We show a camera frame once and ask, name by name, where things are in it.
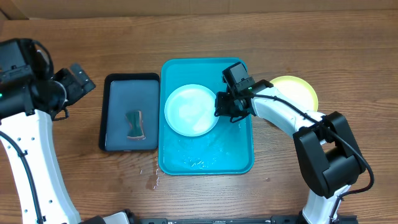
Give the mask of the light blue plate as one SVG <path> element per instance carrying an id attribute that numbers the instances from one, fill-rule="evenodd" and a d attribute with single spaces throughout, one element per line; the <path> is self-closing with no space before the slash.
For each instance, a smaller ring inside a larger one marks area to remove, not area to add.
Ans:
<path id="1" fill-rule="evenodd" d="M 188 84 L 174 90 L 165 102 L 167 124 L 186 137 L 211 131 L 218 122 L 215 116 L 216 95 L 207 87 Z"/>

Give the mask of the yellow plate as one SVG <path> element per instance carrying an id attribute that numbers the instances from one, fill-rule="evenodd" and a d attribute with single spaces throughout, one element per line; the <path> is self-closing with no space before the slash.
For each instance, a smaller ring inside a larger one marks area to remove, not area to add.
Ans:
<path id="1" fill-rule="evenodd" d="M 312 86 L 305 80 L 294 76 L 281 76 L 271 83 L 286 97 L 294 100 L 304 108 L 318 111 L 318 97 Z"/>

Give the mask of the green sponge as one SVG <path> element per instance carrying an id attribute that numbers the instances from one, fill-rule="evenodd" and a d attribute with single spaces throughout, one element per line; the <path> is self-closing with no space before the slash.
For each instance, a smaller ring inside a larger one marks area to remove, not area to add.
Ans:
<path id="1" fill-rule="evenodd" d="M 142 111 L 135 110 L 126 113 L 126 120 L 130 125 L 130 130 L 128 131 L 127 138 L 133 140 L 141 140 L 145 138 Z"/>

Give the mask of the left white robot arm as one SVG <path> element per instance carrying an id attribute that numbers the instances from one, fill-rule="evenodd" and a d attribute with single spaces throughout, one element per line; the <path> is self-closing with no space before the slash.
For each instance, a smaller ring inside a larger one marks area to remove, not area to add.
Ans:
<path id="1" fill-rule="evenodd" d="M 56 115 L 95 88 L 73 64 L 41 77 L 26 65 L 3 73 L 1 142 L 6 150 L 23 223 L 81 223 L 63 182 L 53 145 Z"/>

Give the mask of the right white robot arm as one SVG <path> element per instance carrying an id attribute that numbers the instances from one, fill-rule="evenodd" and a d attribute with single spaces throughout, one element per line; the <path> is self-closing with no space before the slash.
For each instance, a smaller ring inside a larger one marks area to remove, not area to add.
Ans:
<path id="1" fill-rule="evenodd" d="M 360 192 L 350 187 L 370 169 L 346 118 L 338 112 L 308 110 L 265 80 L 223 82 L 227 87 L 216 95 L 215 116 L 228 116 L 231 123 L 257 116 L 293 139 L 301 175 L 310 189 L 296 222 L 357 223 L 355 217 L 337 214 L 345 196 Z"/>

